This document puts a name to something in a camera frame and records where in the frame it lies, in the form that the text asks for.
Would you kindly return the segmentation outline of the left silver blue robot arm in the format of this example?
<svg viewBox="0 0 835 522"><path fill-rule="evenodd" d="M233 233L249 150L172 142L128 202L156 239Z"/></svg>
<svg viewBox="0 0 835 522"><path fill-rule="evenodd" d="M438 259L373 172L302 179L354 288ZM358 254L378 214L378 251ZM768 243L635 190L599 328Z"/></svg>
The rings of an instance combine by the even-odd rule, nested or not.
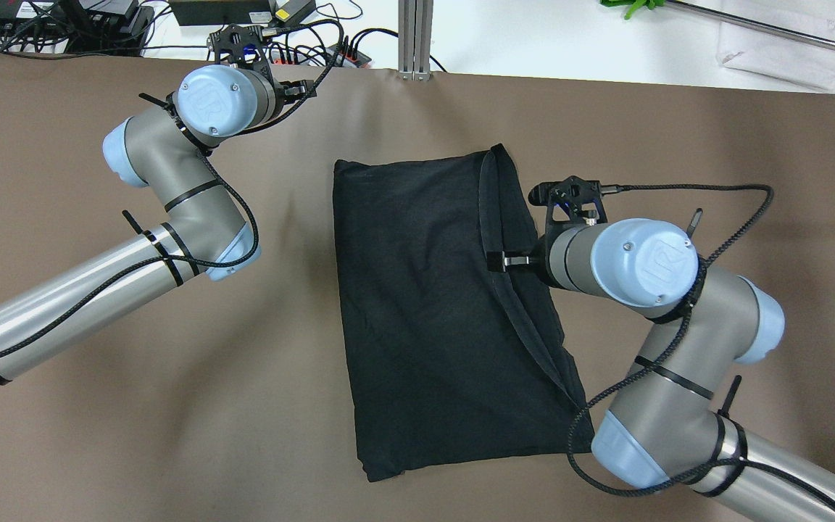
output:
<svg viewBox="0 0 835 522"><path fill-rule="evenodd" d="M314 98L318 80L278 80L266 66L211 64L106 136L109 169L148 188L166 219L0 304L0 387L77 341L202 275L218 281L259 257L248 205L209 156Z"/></svg>

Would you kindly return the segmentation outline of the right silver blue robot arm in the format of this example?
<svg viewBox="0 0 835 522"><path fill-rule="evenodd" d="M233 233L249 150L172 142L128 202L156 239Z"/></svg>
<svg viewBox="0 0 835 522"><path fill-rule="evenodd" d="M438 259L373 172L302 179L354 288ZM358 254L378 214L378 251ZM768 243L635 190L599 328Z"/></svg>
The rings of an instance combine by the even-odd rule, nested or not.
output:
<svg viewBox="0 0 835 522"><path fill-rule="evenodd" d="M646 218L561 225L540 249L487 257L490 270L537 270L652 321L591 443L630 493L682 483L755 521L835 520L834 473L710 409L733 364L778 346L785 318L751 281L705 270L683 229Z"/></svg>

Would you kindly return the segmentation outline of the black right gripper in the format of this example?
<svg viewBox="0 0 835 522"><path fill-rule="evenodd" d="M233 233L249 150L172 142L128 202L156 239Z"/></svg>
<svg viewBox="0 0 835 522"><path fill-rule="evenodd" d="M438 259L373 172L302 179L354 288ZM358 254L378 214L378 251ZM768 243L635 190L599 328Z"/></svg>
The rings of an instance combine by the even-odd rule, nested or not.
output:
<svg viewBox="0 0 835 522"><path fill-rule="evenodd" d="M550 270L548 247L544 242L534 244L530 252L487 252L487 270L491 272L507 272L526 265L543 284L559 287Z"/></svg>

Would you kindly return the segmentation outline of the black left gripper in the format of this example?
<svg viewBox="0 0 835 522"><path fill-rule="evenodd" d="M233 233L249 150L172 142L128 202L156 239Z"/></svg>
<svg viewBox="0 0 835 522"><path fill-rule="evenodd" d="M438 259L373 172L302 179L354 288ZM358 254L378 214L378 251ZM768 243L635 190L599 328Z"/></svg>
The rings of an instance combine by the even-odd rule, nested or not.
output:
<svg viewBox="0 0 835 522"><path fill-rule="evenodd" d="M283 102L300 102L315 98L316 82L314 80L282 80L276 83L276 95Z"/></svg>

